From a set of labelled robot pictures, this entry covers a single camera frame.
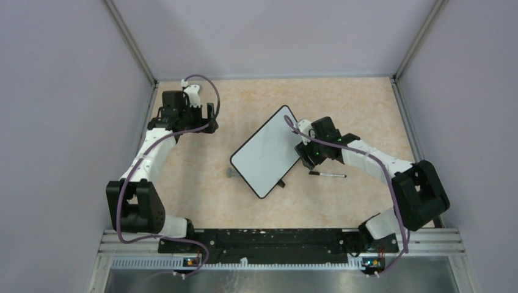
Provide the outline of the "black and white marker pen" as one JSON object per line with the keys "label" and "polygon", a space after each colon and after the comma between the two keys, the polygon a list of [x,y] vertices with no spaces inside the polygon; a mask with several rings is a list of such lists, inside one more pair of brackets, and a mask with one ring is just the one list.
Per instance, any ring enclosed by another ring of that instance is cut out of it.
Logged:
{"label": "black and white marker pen", "polygon": [[309,171],[308,174],[309,175],[314,175],[314,176],[327,176],[327,177],[347,178],[347,175],[344,175],[344,174],[334,174],[334,173],[317,172],[317,171]]}

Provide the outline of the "white board with black frame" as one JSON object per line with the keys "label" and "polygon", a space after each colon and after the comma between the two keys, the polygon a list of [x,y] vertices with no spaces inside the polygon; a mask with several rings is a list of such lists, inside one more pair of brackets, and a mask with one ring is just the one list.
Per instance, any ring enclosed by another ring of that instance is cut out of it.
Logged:
{"label": "white board with black frame", "polygon": [[289,106],[281,106],[230,156],[230,165],[259,199],[281,186],[283,177],[299,161],[294,148],[302,140],[285,117],[297,121]]}

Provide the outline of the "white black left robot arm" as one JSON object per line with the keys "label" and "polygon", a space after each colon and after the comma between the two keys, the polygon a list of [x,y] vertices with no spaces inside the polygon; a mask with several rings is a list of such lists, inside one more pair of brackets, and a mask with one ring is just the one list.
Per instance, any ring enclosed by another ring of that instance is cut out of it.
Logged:
{"label": "white black left robot arm", "polygon": [[172,238],[181,252],[195,247],[196,236],[189,231],[191,221],[166,213],[154,182],[181,135],[212,134],[218,129],[215,105],[203,106],[199,91],[195,84],[163,92],[162,106],[148,122],[137,156],[118,180],[108,182],[106,197],[120,242],[127,242],[123,233],[140,233],[143,239]]}

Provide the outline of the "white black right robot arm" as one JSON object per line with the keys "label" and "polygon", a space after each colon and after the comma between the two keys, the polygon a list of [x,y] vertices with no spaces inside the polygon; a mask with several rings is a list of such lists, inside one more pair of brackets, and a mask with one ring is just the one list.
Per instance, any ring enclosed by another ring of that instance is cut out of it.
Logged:
{"label": "white black right robot arm", "polygon": [[304,167],[313,171],[330,159],[363,170],[386,184],[393,206],[362,222],[352,244],[356,253],[375,251],[383,238],[401,233],[403,251],[408,251],[409,234],[418,231],[450,208],[450,201],[434,165],[398,159],[367,144],[355,134],[341,134],[330,117],[314,122],[285,122],[301,137],[295,146]]}

